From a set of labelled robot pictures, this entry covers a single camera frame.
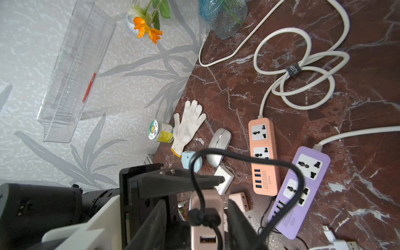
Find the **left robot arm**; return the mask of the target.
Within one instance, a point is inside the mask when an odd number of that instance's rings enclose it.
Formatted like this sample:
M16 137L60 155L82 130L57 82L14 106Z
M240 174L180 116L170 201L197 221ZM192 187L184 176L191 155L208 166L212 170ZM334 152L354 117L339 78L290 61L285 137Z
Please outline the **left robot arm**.
M200 199L207 201L199 219ZM31 184L1 185L3 250L221 250L222 176L150 164L123 169L117 189L84 193Z

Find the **grey wireless mouse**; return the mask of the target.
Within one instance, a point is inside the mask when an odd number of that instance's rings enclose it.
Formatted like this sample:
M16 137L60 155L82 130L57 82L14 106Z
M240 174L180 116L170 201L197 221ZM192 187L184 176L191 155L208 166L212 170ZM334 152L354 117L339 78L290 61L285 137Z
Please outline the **grey wireless mouse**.
M218 129L209 144L210 149L226 150L231 142L232 134L224 128ZM206 159L208 163L217 168L222 162L222 155L207 154Z

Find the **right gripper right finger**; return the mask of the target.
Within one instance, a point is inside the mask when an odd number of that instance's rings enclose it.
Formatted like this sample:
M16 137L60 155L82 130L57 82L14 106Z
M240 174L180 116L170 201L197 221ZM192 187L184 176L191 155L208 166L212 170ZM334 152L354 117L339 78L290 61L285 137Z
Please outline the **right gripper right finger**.
M231 250L267 250L264 242L257 245L259 235L233 200L228 201L227 224Z

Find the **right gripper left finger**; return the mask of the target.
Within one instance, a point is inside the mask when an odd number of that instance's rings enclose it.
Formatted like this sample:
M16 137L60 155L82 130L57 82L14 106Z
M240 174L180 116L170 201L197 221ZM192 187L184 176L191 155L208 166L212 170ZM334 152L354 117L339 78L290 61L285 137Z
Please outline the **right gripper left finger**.
M125 250L163 250L166 224L167 207L160 200Z

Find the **pink usb charger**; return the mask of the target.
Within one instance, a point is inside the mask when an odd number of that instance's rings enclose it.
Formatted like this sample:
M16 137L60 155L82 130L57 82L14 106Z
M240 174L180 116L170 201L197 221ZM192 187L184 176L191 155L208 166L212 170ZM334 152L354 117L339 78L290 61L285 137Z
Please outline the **pink usb charger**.
M191 249L223 250L225 248L224 205L216 189L202 190L204 209L198 194L191 194L188 222L191 226Z
M241 212L246 213L250 210L247 198L244 192L233 193L229 195L229 199L233 200Z

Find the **light blue wireless mouse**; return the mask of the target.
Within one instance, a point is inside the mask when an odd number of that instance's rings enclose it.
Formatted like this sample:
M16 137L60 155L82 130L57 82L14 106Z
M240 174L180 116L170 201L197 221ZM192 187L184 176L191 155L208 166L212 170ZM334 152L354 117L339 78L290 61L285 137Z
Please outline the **light blue wireless mouse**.
M196 153L195 151L184 151L182 153L181 163L182 163L182 166L184 169L187 169L187 170L190 169L191 160L192 160L193 156L195 155L195 153ZM198 173L201 170L202 166L203 166L203 159L202 159L202 157L199 157L194 163L194 167L193 167L194 172Z

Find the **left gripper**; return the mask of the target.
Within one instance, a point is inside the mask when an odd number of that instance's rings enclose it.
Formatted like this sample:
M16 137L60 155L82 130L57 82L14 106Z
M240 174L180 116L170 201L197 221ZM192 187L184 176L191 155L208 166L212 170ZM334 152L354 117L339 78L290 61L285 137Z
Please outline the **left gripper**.
M195 191L189 170L162 169L162 163L124 168L119 172L121 243L124 249L158 201L165 200L167 227L178 222L174 194Z

